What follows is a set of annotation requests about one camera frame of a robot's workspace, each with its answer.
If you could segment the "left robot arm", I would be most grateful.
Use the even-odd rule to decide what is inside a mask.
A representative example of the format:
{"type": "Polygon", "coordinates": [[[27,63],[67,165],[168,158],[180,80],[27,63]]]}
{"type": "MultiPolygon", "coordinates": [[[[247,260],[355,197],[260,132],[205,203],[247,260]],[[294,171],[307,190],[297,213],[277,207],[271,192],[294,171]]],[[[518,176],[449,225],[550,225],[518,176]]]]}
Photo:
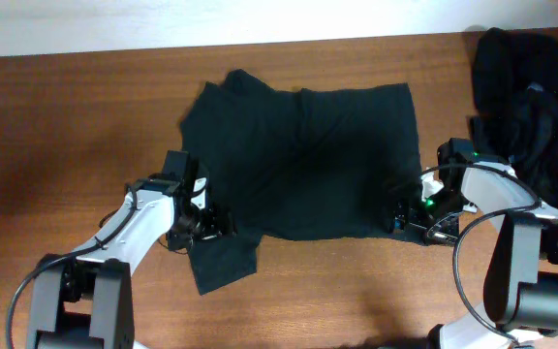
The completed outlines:
{"type": "Polygon", "coordinates": [[[32,304],[29,348],[139,348],[132,276],[160,239],[191,254],[235,235],[230,212],[210,197],[208,168],[171,150],[158,173],[126,185],[120,208],[89,240],[66,254],[47,254],[26,278],[32,304]]]}

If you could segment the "black t-shirt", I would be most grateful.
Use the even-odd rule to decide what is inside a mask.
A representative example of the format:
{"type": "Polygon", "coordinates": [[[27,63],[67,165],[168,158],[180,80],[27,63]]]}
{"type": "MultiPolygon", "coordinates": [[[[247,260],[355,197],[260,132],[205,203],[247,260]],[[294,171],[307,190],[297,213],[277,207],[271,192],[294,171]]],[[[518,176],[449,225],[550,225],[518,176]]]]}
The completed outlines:
{"type": "Polygon", "coordinates": [[[265,236],[393,238],[397,203],[420,193],[407,83],[281,91],[234,70],[204,86],[180,132],[236,226],[232,237],[192,246],[201,294],[255,273],[265,236]]]}

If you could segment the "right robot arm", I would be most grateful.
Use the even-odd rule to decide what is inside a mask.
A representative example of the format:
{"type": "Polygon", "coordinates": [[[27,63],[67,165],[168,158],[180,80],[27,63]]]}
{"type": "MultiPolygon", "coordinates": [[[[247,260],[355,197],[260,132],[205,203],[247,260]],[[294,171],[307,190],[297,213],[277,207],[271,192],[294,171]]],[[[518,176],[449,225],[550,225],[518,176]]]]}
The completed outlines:
{"type": "Polygon", "coordinates": [[[452,274],[466,315],[435,326],[425,348],[532,348],[558,336],[558,209],[541,199],[503,158],[468,140],[439,146],[438,164],[391,188],[395,233],[452,247],[452,274]],[[498,237],[471,305],[460,276],[465,238],[483,222],[498,237]]]}

